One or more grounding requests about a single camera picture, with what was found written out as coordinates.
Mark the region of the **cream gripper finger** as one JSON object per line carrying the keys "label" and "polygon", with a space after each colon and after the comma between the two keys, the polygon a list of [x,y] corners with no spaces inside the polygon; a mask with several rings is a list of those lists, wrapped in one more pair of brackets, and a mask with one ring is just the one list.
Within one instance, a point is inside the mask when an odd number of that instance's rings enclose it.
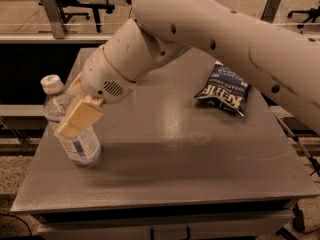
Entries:
{"label": "cream gripper finger", "polygon": [[67,114],[55,130],[56,136],[75,138],[103,116],[103,98],[87,95],[71,103]]}
{"label": "cream gripper finger", "polygon": [[80,74],[78,74],[77,77],[73,80],[66,93],[72,98],[80,98],[83,96]]}

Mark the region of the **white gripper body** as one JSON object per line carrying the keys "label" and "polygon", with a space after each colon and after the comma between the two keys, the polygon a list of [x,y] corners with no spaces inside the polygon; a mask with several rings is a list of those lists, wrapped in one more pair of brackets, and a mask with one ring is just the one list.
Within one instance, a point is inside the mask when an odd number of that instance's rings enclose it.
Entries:
{"label": "white gripper body", "polygon": [[81,71],[83,90],[103,98],[107,103],[121,102],[136,87],[121,77],[110,65],[105,56],[104,46],[99,46],[85,61]]}

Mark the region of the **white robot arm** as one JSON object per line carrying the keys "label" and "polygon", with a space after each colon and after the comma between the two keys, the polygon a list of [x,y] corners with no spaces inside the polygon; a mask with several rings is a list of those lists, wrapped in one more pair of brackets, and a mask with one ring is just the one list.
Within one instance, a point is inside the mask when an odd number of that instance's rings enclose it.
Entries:
{"label": "white robot arm", "polygon": [[320,42],[215,0],[132,0],[132,18],[86,60],[71,84],[80,99],[56,132],[73,138],[123,100],[148,72],[190,48],[223,63],[320,133]]}

